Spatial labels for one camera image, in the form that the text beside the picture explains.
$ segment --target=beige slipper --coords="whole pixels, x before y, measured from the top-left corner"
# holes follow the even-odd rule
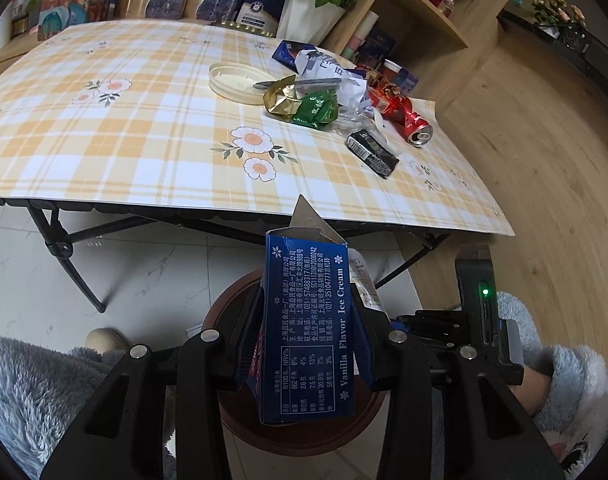
[[[103,354],[110,350],[127,351],[130,344],[119,332],[110,328],[96,328],[91,330],[84,343],[85,348],[91,348],[98,354]]]

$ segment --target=wooden floor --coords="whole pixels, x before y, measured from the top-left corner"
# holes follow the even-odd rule
[[[548,343],[608,361],[608,103],[521,32],[503,35],[438,117],[493,193],[515,237],[457,234],[412,268],[424,308],[458,299],[461,243],[491,244],[499,290],[521,298]],[[400,240],[411,253],[417,245]]]

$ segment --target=barcode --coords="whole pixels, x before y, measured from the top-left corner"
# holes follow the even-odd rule
[[[364,148],[359,142],[357,142],[357,140],[353,139],[353,137],[349,137],[346,142],[348,149],[357,155],[361,160],[366,160],[370,157],[369,150]]]

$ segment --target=black package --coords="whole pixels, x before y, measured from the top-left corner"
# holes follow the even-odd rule
[[[346,147],[382,178],[388,178],[399,162],[398,158],[388,152],[367,130],[349,135]]]

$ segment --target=black metal table frame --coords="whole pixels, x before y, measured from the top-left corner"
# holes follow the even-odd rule
[[[57,258],[60,265],[62,265],[64,270],[66,270],[66,273],[79,287],[79,290],[81,290],[88,300],[93,303],[94,307],[100,313],[106,311],[106,305],[97,298],[70,260],[71,256],[73,255],[73,244],[76,242],[89,240],[90,238],[97,238],[103,235],[124,231],[126,229],[151,224],[154,222],[164,222],[166,224],[171,224],[178,227],[264,246],[264,235],[210,222],[209,219],[215,217],[219,217],[224,220],[238,221],[240,219],[248,221],[263,219],[268,223],[273,223],[276,225],[282,224],[284,226],[287,226],[290,221],[290,216],[256,212],[224,212],[158,206],[126,206],[105,203],[0,198],[0,206],[3,206],[4,204],[9,206],[25,207],[28,210],[28,213],[35,222],[38,231],[44,238],[44,243],[50,251],[50,254]],[[60,210],[90,212],[93,209],[102,213],[130,214],[130,216],[75,233],[69,233],[66,231],[60,222]],[[50,220],[46,218],[44,210],[50,210]],[[418,253],[414,254],[414,256],[412,256],[410,259],[405,261],[397,269],[393,270],[387,276],[379,280],[375,284],[376,288],[380,288],[394,277],[399,276],[402,272],[407,270],[414,263],[418,262],[428,253],[434,251],[449,236],[448,232],[436,233],[431,230],[404,227],[397,224],[375,224],[347,220],[329,221],[328,223],[340,236],[345,239],[374,232],[402,230],[405,232],[410,232],[421,241],[423,245],[422,249]]]

